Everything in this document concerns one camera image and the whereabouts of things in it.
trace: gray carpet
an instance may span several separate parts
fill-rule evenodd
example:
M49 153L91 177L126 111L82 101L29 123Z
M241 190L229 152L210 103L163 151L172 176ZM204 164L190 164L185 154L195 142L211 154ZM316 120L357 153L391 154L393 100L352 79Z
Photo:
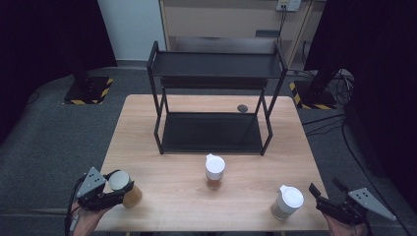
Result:
M90 74L114 79L102 104L63 105L63 97L73 78L66 77L48 83L30 98L18 125L0 147L1 235L63 235L63 216L28 214L28 210L64 209L75 181L90 167L101 168L125 97L134 93L150 93L147 72L144 70L109 68ZM280 95L292 96L289 83L293 80L308 79L287 77ZM336 83L331 83L329 88L334 89L335 86ZM221 93L239 94L230 90ZM342 114L343 110L338 105L335 110L298 109L298 113L302 122L309 122ZM358 159L350 154L339 127L342 121L343 117L337 117L304 126L328 196L336 201L343 200L339 190L331 183L333 177L339 177L352 189L367 187L400 220L390 221L369 212L374 235L401 236L407 235L407 232L408 235L417 235L417 216L389 179L376 178L366 168L366 161L362 159L347 125L347 140ZM330 123L333 124L315 131ZM20 211L10 213L12 209ZM328 233L286 232L286 235Z

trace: white paper cup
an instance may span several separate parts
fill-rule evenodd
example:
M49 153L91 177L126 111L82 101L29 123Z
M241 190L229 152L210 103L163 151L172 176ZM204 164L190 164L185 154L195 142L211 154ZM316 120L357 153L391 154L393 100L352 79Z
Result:
M270 207L273 216L278 219L286 219L304 203L303 194L294 187L282 185L280 195L276 198L275 203Z
M110 189L120 190L123 189L126 185L128 185L132 180L127 172L120 170L113 173L108 180L110 184ZM142 198L142 192L138 188L138 186L134 185L133 189L125 194L123 198L123 206L126 208L133 207L136 205L139 200Z
M206 177L209 188L218 189L220 187L225 166L226 163L220 156L213 154L207 155Z

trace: hand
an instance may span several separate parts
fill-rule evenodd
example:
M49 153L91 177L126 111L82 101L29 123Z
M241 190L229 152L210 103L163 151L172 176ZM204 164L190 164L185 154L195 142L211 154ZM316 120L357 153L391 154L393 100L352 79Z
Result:
M337 219L334 219L327 214L323 213L326 221L328 222L328 229L330 230L331 236L362 236L365 231L365 224L359 225L347 225L341 223Z
M102 209L100 211L90 211L80 207L80 205L77 202L73 203L73 205L71 206L71 211L74 210L73 218L75 215L79 215L79 220L76 228L74 229L73 235L89 236L92 233L92 231L94 231L95 227L97 226L101 218L104 216L104 214L110 209L112 209L112 207Z

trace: black curtain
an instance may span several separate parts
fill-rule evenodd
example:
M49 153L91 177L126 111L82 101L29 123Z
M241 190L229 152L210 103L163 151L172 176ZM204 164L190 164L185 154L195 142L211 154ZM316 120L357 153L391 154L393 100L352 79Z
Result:
M79 71L116 66L96 0L2 1L0 35L0 144L39 86L74 74L69 56Z
M348 122L359 141L369 141L362 144L365 157L376 157L415 212L416 15L417 2L411 0L327 0L305 66L321 70L336 60L334 70L353 74L355 89L348 106L354 107L352 117L358 120Z

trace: black tabletop shelf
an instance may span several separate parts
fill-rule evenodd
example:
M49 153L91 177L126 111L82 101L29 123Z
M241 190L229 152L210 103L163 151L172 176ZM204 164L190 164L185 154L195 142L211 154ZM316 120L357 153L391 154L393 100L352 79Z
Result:
M160 51L153 44L147 64L157 119L154 129L159 152L256 152L263 155L272 138L269 116L287 72L275 44L273 53L202 53ZM154 78L160 78L161 100ZM279 80L267 105L268 80ZM172 112L168 89L254 89L260 92L256 111ZM268 137L262 141L258 113L263 110ZM165 111L162 140L158 131Z

